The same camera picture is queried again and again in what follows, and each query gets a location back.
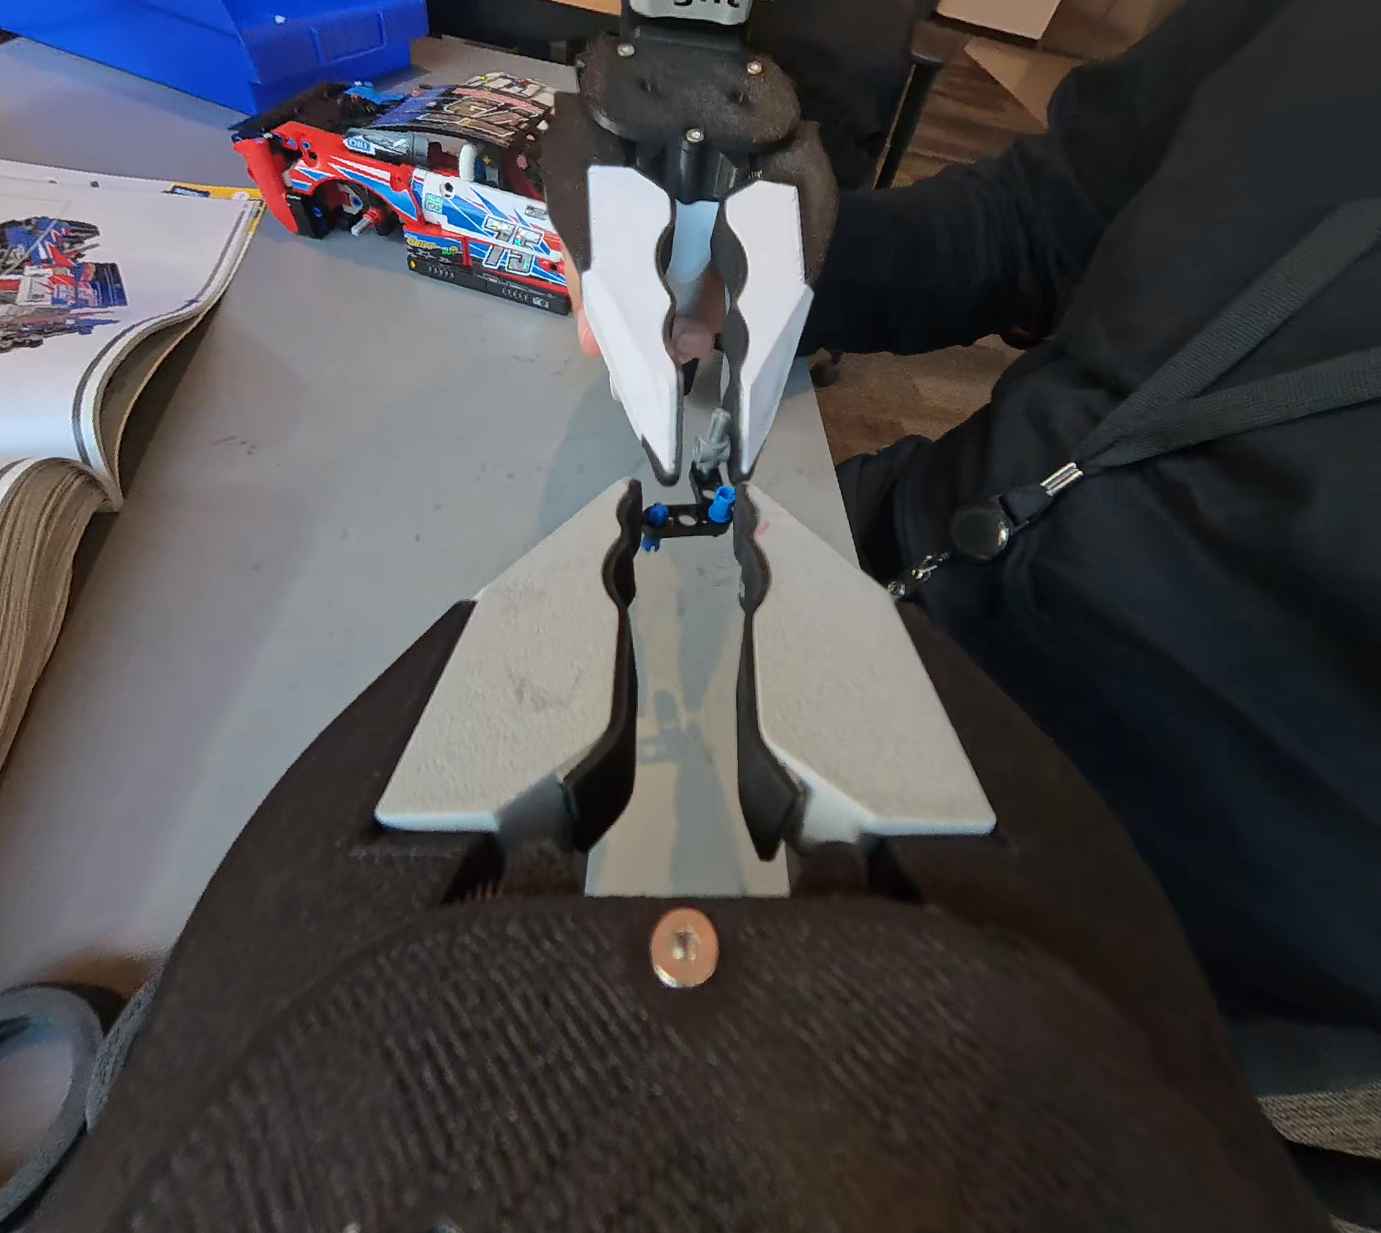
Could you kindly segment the grey fabric chair seat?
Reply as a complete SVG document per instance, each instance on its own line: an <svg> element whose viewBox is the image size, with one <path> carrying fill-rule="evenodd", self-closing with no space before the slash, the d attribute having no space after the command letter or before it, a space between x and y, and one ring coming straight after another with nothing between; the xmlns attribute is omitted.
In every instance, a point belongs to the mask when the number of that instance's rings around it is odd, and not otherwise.
<svg viewBox="0 0 1381 1233"><path fill-rule="evenodd" d="M1229 1020L1236 1066L1271 1129L1310 1149L1381 1160L1381 1032Z"/></svg>

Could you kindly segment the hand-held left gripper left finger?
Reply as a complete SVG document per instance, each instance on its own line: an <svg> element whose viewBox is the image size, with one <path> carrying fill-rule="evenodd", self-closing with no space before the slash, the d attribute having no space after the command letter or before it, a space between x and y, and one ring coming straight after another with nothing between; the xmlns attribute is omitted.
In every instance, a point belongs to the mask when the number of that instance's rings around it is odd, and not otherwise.
<svg viewBox="0 0 1381 1233"><path fill-rule="evenodd" d="M635 536L641 482L614 480L473 597L377 830L601 841L633 798Z"/></svg>

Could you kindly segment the person's right hand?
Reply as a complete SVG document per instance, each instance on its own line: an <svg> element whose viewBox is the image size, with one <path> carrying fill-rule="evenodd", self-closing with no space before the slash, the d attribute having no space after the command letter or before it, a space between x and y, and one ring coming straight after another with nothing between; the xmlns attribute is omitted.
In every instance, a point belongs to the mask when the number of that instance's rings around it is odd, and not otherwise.
<svg viewBox="0 0 1381 1233"><path fill-rule="evenodd" d="M713 340L723 331L729 302L723 302L723 279L713 267L707 267L681 291L693 298L688 306L681 306L681 314L673 322L673 358L684 365L684 364L700 364L713 349ZM578 270L572 258L567 258L567 298L572 298L578 349L588 358L601 358L597 331L588 329L588 314L583 314Z"/></svg>

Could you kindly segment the open instruction book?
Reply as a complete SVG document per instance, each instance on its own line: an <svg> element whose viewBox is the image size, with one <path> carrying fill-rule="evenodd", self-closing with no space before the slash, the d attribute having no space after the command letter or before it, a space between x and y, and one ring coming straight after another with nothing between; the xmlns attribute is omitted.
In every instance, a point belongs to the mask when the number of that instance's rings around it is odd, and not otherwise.
<svg viewBox="0 0 1381 1233"><path fill-rule="evenodd" d="M233 288L254 188L0 160L0 758L58 650L128 420Z"/></svg>

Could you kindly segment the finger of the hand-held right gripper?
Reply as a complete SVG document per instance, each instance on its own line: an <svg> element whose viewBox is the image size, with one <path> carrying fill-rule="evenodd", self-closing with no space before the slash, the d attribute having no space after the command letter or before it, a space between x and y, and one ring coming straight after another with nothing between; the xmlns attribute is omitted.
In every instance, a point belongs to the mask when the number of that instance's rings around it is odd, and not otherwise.
<svg viewBox="0 0 1381 1233"><path fill-rule="evenodd" d="M583 319L658 482L684 470L684 380L673 354L676 202L633 166L588 166Z"/></svg>
<svg viewBox="0 0 1381 1233"><path fill-rule="evenodd" d="M729 291L734 480L748 480L773 435L810 311L800 202L790 183L748 183L718 205L713 270Z"/></svg>

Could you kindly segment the person's right forearm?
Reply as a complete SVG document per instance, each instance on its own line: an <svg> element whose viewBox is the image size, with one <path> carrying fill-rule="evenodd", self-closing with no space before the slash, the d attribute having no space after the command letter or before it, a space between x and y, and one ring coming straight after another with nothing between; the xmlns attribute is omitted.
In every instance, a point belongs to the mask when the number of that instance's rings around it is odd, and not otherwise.
<svg viewBox="0 0 1381 1233"><path fill-rule="evenodd" d="M1041 135L910 188L851 190L798 354L910 358L1049 329L1106 232L1103 117L1106 65L1082 65Z"/></svg>

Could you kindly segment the grey axle connector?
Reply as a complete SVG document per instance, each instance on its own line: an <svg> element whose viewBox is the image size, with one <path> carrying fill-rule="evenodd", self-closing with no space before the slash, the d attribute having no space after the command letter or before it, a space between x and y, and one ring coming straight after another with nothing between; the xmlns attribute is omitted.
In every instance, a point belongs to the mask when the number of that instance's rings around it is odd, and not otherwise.
<svg viewBox="0 0 1381 1233"><path fill-rule="evenodd" d="M718 406L707 420L707 435L699 435L699 444L693 444L693 467L688 467L693 489L699 491L723 489L729 457L734 457L734 413Z"/></svg>

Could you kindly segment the black beam two blue pins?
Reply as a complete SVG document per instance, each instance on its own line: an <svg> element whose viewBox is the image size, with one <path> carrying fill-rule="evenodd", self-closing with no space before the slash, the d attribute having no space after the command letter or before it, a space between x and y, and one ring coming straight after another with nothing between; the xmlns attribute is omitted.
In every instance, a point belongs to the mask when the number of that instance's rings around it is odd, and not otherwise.
<svg viewBox="0 0 1381 1233"><path fill-rule="evenodd" d="M641 554L658 554L661 539L693 539L693 536L729 536L736 515L736 489L718 482L712 495L693 495L688 506L654 503L641 515Z"/></svg>

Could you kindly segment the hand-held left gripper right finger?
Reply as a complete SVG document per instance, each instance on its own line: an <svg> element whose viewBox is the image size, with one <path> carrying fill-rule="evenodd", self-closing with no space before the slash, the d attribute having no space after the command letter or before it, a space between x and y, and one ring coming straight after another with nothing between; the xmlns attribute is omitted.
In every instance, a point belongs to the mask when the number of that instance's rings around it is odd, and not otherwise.
<svg viewBox="0 0 1381 1233"><path fill-rule="evenodd" d="M761 489L741 562L736 791L748 846L987 835L998 816L886 583Z"/></svg>

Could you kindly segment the red black toy model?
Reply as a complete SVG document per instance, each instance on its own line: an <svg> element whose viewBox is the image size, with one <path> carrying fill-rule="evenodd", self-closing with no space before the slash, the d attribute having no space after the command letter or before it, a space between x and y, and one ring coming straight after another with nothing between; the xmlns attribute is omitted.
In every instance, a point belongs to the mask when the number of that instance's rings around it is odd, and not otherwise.
<svg viewBox="0 0 1381 1233"><path fill-rule="evenodd" d="M318 82L246 117L233 142L265 209L305 238L397 237L413 273L572 314L546 209L553 88L506 72L465 82Z"/></svg>

